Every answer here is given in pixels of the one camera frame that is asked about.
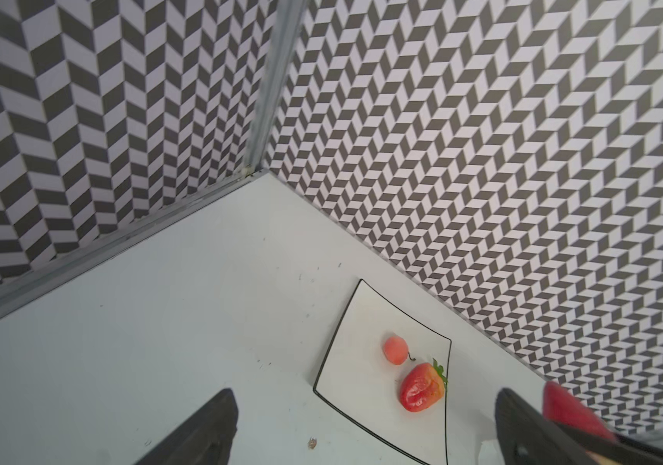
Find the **large red fake strawberry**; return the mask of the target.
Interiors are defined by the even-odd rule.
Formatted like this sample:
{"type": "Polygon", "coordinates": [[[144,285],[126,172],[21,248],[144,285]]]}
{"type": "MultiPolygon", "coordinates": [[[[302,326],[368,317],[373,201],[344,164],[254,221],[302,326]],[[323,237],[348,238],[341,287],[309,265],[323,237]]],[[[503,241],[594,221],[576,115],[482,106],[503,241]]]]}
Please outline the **large red fake strawberry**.
{"type": "Polygon", "coordinates": [[[588,407],[558,383],[547,382],[542,391],[542,415],[590,435],[616,442],[616,435],[588,407]]]}

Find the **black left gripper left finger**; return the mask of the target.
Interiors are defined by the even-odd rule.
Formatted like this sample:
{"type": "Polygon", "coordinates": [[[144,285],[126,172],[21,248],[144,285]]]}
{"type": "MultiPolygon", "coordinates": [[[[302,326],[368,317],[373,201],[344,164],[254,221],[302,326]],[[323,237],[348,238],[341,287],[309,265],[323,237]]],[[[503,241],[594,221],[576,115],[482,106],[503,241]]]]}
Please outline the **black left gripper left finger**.
{"type": "Polygon", "coordinates": [[[137,465],[226,465],[238,432],[238,405],[231,389],[222,389],[137,465]]]}

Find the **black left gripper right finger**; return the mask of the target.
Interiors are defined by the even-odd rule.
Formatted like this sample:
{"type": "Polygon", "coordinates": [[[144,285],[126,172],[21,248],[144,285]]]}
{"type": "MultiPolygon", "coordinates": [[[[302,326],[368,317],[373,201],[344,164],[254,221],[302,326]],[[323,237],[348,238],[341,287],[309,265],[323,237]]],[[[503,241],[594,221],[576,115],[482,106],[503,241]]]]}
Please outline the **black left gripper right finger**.
{"type": "Polygon", "coordinates": [[[511,389],[499,391],[495,420],[507,464],[663,464],[662,449],[553,422],[511,389]]]}

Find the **small pink fake peach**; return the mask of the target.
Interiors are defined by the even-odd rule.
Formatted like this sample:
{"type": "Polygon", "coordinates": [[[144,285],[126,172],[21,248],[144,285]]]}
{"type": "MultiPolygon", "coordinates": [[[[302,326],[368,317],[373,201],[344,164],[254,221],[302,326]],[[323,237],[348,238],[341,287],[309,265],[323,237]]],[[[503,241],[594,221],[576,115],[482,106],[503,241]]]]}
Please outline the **small pink fake peach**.
{"type": "Polygon", "coordinates": [[[383,354],[388,362],[399,366],[405,362],[415,362],[411,356],[407,342],[400,336],[393,335],[386,339],[383,344],[383,354]]]}

